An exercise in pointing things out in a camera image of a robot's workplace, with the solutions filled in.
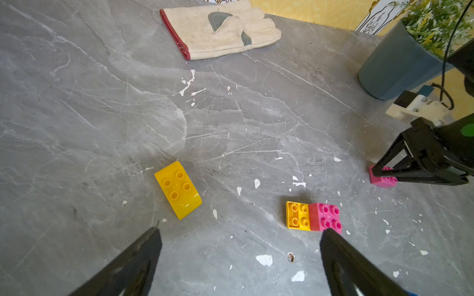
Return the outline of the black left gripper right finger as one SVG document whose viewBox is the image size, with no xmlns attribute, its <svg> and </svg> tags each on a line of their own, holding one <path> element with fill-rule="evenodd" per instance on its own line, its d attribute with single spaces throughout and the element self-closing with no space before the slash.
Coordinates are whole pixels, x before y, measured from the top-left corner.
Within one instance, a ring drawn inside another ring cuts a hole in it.
<svg viewBox="0 0 474 296">
<path fill-rule="evenodd" d="M 333 296 L 408 296 L 334 229 L 322 233 L 320 251 Z"/>
</svg>

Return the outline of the green plant in blue pot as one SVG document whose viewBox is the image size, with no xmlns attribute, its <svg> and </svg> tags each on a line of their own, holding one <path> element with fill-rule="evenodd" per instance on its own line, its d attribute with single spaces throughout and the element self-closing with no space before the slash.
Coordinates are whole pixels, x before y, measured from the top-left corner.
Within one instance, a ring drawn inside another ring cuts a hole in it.
<svg viewBox="0 0 474 296">
<path fill-rule="evenodd" d="M 381 101 L 450 70 L 447 58 L 472 37 L 473 1 L 408 1 L 405 16 L 360 68 L 364 90 Z"/>
</svg>

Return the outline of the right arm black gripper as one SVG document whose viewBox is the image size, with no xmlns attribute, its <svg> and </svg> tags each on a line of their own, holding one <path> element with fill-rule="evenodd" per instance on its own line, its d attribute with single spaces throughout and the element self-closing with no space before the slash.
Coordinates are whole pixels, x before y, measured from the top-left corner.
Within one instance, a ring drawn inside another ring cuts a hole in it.
<svg viewBox="0 0 474 296">
<path fill-rule="evenodd" d="M 425 118 L 411 122 L 407 137 L 415 157 L 426 170 L 412 169 L 416 163 L 402 132 L 385 155 L 372 167 L 380 178 L 396 178 L 399 183 L 460 186 L 469 184 L 474 174 L 474 115 L 436 127 Z M 402 151 L 406 156 L 396 165 L 385 167 Z"/>
</svg>

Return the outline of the pink lego brick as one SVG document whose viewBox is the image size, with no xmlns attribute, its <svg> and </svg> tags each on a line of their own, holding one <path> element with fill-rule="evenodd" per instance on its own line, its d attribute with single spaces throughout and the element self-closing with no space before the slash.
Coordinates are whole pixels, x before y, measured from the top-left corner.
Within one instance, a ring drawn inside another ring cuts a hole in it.
<svg viewBox="0 0 474 296">
<path fill-rule="evenodd" d="M 326 203 L 309 204 L 309 220 L 311 231 L 325 231 L 333 229 L 338 234 L 343 232 L 343 226 L 339 219 L 340 210 L 335 205 Z"/>
<path fill-rule="evenodd" d="M 373 169 L 374 166 L 369 167 L 369 175 L 370 175 L 370 182 L 378 187 L 382 188 L 389 188 L 389 187 L 395 187 L 397 185 L 397 178 L 396 177 L 377 177 L 373 174 Z"/>
</svg>

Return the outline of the yellow curved lego brick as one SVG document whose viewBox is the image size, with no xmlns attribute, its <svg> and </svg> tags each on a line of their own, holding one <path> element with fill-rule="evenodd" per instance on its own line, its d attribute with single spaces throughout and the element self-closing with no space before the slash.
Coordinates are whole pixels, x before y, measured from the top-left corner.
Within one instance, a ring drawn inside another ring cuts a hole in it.
<svg viewBox="0 0 474 296">
<path fill-rule="evenodd" d="M 178 160 L 159 170 L 154 176 L 179 220 L 202 204 L 197 189 Z"/>
</svg>

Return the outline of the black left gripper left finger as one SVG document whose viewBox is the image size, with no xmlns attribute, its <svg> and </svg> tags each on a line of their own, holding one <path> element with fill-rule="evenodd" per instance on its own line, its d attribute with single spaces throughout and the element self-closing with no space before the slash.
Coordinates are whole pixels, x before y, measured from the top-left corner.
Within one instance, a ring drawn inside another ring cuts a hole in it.
<svg viewBox="0 0 474 296">
<path fill-rule="evenodd" d="M 73 296 L 146 296 L 162 249 L 157 227 L 149 228 L 119 256 L 77 288 Z"/>
</svg>

